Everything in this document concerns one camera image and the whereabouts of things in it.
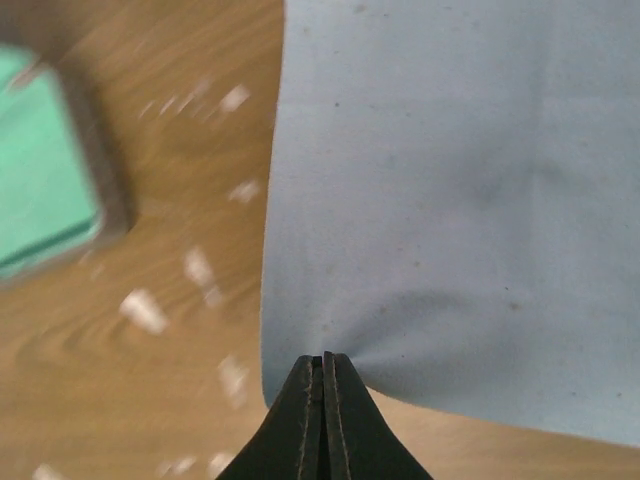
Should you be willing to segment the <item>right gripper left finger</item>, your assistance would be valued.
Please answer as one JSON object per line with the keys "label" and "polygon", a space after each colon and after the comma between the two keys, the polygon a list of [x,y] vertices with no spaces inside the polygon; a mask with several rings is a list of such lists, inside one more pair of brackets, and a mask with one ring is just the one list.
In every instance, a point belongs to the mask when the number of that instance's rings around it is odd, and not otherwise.
{"label": "right gripper left finger", "polygon": [[296,360],[259,429],[219,477],[325,477],[324,382],[319,356],[303,355]]}

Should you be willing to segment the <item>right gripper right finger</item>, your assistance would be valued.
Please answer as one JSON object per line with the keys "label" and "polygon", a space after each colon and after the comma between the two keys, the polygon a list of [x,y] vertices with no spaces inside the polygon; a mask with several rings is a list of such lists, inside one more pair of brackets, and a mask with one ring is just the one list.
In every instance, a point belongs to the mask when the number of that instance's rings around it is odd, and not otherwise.
{"label": "right gripper right finger", "polygon": [[324,415],[332,479],[429,479],[399,441],[345,354],[323,356]]}

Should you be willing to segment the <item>blue cleaning cloth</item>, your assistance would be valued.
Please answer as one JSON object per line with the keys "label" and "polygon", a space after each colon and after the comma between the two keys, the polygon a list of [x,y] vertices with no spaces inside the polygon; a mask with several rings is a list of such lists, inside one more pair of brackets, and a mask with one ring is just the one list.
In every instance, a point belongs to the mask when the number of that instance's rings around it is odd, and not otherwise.
{"label": "blue cleaning cloth", "polygon": [[639,443],[639,5],[289,1],[262,388]]}

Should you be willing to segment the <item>grey glasses case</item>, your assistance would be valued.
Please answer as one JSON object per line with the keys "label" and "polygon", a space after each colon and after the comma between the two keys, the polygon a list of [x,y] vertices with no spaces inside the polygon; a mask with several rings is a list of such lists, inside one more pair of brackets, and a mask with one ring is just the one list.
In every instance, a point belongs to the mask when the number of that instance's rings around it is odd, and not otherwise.
{"label": "grey glasses case", "polygon": [[124,236],[126,179],[77,75],[1,43],[1,286]]}

